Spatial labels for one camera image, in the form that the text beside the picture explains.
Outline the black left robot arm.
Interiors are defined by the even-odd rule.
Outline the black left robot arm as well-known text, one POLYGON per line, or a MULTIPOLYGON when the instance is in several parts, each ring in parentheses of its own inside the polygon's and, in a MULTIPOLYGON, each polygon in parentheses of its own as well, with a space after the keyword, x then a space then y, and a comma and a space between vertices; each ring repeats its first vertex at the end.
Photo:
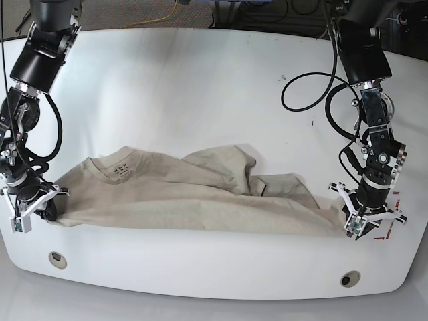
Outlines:
POLYGON ((392 100, 381 82, 392 76, 380 41, 379 25, 394 9, 396 1, 321 1, 326 31, 332 42, 334 61, 329 83, 319 99, 330 125, 349 143, 340 151, 360 175, 357 189, 331 183, 345 202, 344 229, 349 238, 359 239, 384 220, 406 223, 398 210, 389 209, 387 196, 393 190, 407 153, 395 140, 391 120, 392 100), (360 88, 352 101, 358 112, 354 133, 343 130, 331 115, 333 97, 341 90, 360 88))

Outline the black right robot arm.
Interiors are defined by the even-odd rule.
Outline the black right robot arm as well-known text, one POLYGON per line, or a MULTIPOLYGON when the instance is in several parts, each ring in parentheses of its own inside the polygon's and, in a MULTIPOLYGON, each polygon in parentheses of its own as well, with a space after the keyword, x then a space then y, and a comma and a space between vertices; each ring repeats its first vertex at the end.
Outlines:
POLYGON ((43 174, 60 151, 62 120, 49 92, 66 62, 80 30, 81 1, 31 1, 33 23, 23 51, 12 68, 14 87, 6 89, 1 105, 1 178, 5 194, 15 196, 14 220, 35 213, 47 221, 57 219, 54 197, 60 188, 47 182, 43 174), (57 122, 57 140, 53 151, 39 156, 26 147, 29 131, 40 117, 39 98, 44 94, 57 122))

